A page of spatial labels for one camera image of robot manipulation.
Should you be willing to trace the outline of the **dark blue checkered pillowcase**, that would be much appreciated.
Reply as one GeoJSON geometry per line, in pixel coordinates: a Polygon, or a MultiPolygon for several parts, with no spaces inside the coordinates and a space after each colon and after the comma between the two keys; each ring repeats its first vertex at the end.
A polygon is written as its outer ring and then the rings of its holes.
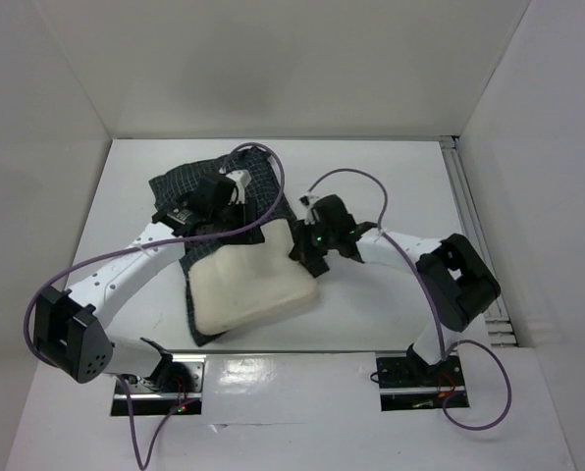
{"type": "MultiPolygon", "coordinates": [[[[251,183],[246,195],[253,198],[257,204],[259,216],[267,212],[275,200],[280,184],[269,161],[269,154],[255,146],[245,148],[234,156],[223,155],[217,159],[203,160],[182,164],[167,173],[149,181],[155,198],[155,208],[161,209],[190,192],[195,190],[200,179],[211,173],[217,173],[225,165],[229,171],[247,170],[251,175],[251,183]]],[[[195,325],[195,308],[190,292],[188,271],[196,262],[214,253],[222,244],[217,240],[187,245],[185,256],[179,261],[186,280],[186,317],[190,335],[197,346],[204,346],[218,337],[201,333],[195,325]]]]}

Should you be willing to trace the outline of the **cream white pillow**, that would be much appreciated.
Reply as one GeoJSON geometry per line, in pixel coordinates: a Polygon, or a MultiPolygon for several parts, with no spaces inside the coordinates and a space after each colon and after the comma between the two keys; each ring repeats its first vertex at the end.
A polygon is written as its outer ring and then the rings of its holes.
{"type": "Polygon", "coordinates": [[[196,330],[216,336],[300,308],[318,295],[314,277],[289,257],[289,222],[261,227],[265,241],[223,245],[187,272],[196,330]]]}

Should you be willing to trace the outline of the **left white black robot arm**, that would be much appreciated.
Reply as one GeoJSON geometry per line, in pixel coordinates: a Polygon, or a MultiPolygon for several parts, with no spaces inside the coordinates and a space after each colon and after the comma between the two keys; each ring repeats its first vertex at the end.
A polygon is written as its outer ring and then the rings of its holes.
{"type": "Polygon", "coordinates": [[[231,243],[261,242],[254,223],[257,203],[247,196],[247,170],[207,174],[195,189],[162,206],[131,245],[82,281],[53,287],[37,299],[33,344],[40,354],[79,384],[101,374],[136,375],[152,392],[164,390],[181,371],[159,343],[110,339],[107,327],[121,308],[162,270],[186,253],[185,238],[214,234],[231,243]]]}

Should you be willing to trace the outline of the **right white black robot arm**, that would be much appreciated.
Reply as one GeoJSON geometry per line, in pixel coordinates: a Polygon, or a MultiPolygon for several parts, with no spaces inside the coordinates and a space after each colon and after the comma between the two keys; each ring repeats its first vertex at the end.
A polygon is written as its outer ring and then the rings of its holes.
{"type": "Polygon", "coordinates": [[[331,251],[361,264],[410,273],[422,288],[432,320],[406,351],[406,372],[418,385],[441,372],[458,337],[501,295],[501,287],[471,242],[460,234],[444,239],[386,231],[357,223],[335,194],[300,198],[306,210],[292,224],[291,260],[315,278],[329,271],[331,251]]]}

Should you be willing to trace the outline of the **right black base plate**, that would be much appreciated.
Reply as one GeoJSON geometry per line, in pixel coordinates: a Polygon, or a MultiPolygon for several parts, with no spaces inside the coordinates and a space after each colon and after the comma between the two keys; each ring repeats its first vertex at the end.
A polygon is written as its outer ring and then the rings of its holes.
{"type": "Polygon", "coordinates": [[[383,412],[441,409],[446,398],[450,399],[448,408],[470,406],[457,355],[431,373],[417,376],[407,366],[404,352],[380,352],[369,379],[379,388],[383,412]]]}

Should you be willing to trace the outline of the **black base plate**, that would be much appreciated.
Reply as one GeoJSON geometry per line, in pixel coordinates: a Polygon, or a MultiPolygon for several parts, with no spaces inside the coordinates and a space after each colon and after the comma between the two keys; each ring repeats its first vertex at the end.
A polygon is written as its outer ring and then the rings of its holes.
{"type": "Polygon", "coordinates": [[[404,352],[380,352],[369,379],[379,388],[383,412],[441,409],[446,398],[450,399],[448,408],[470,406],[457,355],[431,373],[417,376],[407,366],[404,352]]]}
{"type": "Polygon", "coordinates": [[[204,366],[202,358],[188,357],[173,361],[152,377],[125,374],[133,415],[161,417],[171,410],[179,416],[200,415],[204,366]]]}

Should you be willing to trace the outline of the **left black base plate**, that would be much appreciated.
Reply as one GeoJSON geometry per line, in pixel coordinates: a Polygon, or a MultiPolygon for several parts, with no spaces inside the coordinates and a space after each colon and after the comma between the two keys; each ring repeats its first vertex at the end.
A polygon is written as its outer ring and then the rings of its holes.
{"type": "Polygon", "coordinates": [[[133,415],[161,417],[171,410],[179,416],[200,415],[204,366],[202,358],[188,357],[173,361],[152,377],[125,374],[133,415]]]}

